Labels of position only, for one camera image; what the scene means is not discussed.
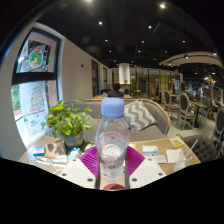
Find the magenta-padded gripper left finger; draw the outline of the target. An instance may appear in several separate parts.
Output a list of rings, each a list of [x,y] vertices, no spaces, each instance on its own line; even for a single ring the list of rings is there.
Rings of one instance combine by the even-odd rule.
[[[97,189],[99,187],[97,149],[92,147],[80,158],[72,158],[59,176],[81,187]]]

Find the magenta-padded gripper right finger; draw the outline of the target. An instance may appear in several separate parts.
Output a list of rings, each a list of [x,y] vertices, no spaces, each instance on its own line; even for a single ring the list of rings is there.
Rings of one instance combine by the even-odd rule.
[[[143,187],[165,176],[166,173],[153,159],[146,159],[132,147],[127,148],[125,161],[127,189]]]

